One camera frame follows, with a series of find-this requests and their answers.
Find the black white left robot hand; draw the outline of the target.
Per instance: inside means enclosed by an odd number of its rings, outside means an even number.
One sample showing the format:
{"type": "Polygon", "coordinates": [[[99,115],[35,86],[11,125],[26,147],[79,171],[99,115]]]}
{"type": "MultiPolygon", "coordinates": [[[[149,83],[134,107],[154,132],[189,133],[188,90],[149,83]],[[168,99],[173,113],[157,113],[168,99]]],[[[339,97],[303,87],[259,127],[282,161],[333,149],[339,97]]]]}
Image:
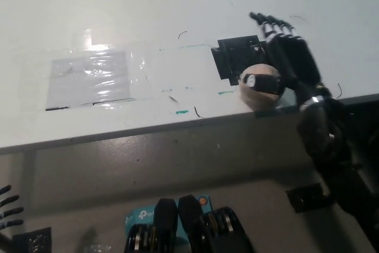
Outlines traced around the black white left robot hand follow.
{"type": "Polygon", "coordinates": [[[1,231],[24,224],[21,217],[24,207],[18,203],[20,195],[12,194],[11,191],[10,184],[1,187],[1,231]]]}

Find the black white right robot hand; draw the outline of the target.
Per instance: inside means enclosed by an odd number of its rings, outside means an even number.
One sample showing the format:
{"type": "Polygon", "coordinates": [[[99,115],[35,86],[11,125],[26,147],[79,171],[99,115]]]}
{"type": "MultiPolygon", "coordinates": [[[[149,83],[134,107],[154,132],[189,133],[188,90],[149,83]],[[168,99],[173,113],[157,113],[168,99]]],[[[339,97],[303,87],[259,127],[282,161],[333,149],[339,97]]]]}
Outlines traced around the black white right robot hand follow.
{"type": "Polygon", "coordinates": [[[278,75],[244,72],[239,77],[240,82],[254,91],[274,95],[290,89],[298,106],[329,101],[332,95],[322,82],[307,42],[296,33],[294,26],[260,12],[250,12],[249,16],[264,35],[266,60],[278,71],[278,75]]]}

